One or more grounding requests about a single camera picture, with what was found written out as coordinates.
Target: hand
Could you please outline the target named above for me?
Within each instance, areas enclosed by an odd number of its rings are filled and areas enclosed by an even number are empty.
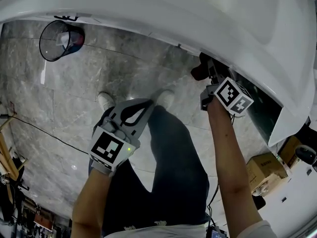
[[[209,118],[217,117],[219,114],[227,113],[226,109],[216,96],[214,96],[212,102],[210,102],[208,105],[207,112]]]

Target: dark jeans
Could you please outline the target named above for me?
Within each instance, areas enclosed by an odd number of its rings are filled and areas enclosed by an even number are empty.
[[[111,110],[107,110],[101,120]],[[157,162],[152,192],[148,192],[127,160],[112,178],[103,235],[134,226],[199,225],[209,221],[205,213],[209,191],[208,176],[198,158],[189,131],[175,116],[156,106],[149,121],[151,148]]]

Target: trash can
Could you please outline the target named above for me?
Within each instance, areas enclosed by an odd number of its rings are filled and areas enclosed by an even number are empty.
[[[77,52],[85,42],[85,32],[77,26],[56,20],[48,24],[40,37],[40,53],[47,61]]]

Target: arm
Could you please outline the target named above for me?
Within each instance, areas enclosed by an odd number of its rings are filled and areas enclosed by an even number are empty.
[[[73,238],[100,238],[111,178],[93,169],[75,202]]]
[[[262,220],[253,202],[245,160],[230,117],[215,97],[208,106],[219,188],[230,237]]]

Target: fiducial marker cube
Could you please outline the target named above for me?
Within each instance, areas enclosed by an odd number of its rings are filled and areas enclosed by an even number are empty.
[[[214,94],[232,115],[240,116],[254,102],[249,92],[229,77]]]
[[[98,126],[89,145],[89,155],[105,168],[115,171],[135,149],[135,146]]]

